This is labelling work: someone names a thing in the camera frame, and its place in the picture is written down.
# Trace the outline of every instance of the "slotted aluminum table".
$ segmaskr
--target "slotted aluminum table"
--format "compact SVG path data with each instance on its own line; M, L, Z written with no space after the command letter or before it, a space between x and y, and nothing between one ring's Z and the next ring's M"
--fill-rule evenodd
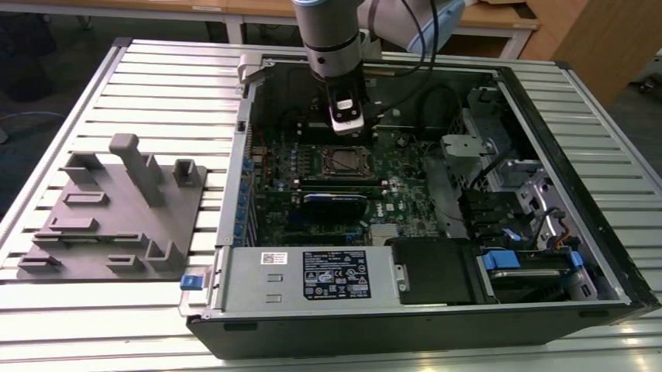
M585 329L544 346L285 360L216 360L189 334L178 283L11 284L31 233L47 218L73 151L107 151L140 136L160 164L192 157L206 177L190 267L212 263L245 52L301 49L132 40L114 46L0 224L0 370L662 370L662 311ZM386 59L414 59L384 54ZM445 57L512 68L593 199L662 301L662 181L572 71L553 63ZM103 162L117 162L109 153ZM204 292L189 298L204 304Z

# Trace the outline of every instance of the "sticker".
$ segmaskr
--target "sticker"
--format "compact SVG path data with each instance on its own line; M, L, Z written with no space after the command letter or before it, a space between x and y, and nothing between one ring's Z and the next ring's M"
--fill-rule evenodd
M304 252L302 295L309 301L369 298L365 251Z
M206 12L220 12L220 8L216 6L192 6L193 10L204 10Z
M262 265L286 265L285 252L262 252L260 263Z

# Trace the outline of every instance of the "barcode sticker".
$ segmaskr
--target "barcode sticker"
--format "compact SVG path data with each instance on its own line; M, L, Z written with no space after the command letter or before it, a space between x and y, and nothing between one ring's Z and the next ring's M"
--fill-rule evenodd
M205 12L220 12L221 9L214 6L193 6L193 10L202 10Z
M286 265L286 253L285 252L262 252L260 258L260 264L262 265Z
M536 26L535 25L525 25L525 24L521 24L521 23L515 23L512 25L513 28L516 29L535 29Z

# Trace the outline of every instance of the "blue latch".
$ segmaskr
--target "blue latch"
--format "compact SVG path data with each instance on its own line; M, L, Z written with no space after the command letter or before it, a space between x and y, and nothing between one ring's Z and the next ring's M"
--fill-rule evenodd
M242 233L244 233L244 226L236 224L234 225L234 236L240 237Z
M248 174L253 170L253 163L250 159L244 159L244 164L242 164L242 170L244 173Z
M572 262L572 266L575 268L583 266L583 259L581 259L581 255L579 254L579 252L572 251L569 253L569 261Z
M492 250L481 256L485 270L517 269L517 256L511 250Z
M181 275L178 288L182 291L201 291L204 277L201 275Z

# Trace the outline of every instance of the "capacitor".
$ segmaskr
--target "capacitor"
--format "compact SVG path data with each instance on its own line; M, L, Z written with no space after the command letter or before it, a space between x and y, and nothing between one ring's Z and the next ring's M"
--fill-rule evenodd
M404 139L404 137L397 137L397 139L394 140L394 145L397 146L397 148L404 148L406 147L406 140Z

